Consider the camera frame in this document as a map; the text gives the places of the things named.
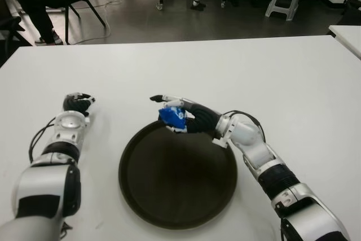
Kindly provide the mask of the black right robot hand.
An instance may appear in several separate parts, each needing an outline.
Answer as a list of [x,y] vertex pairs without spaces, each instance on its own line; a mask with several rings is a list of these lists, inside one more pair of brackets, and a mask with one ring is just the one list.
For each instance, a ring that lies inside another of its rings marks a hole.
[[174,97],[171,95],[155,95],[149,98],[153,102],[164,102],[164,108],[177,107],[184,109],[194,116],[186,118],[184,128],[179,125],[167,124],[175,133],[201,133],[215,131],[216,126],[221,118],[217,111],[203,106],[199,103],[186,98]]

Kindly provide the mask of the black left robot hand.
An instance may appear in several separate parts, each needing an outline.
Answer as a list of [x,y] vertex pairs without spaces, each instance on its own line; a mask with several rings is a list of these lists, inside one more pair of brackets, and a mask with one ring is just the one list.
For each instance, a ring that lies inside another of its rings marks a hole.
[[95,103],[95,98],[84,93],[71,93],[65,96],[63,101],[64,111],[77,111],[88,117],[89,107]]

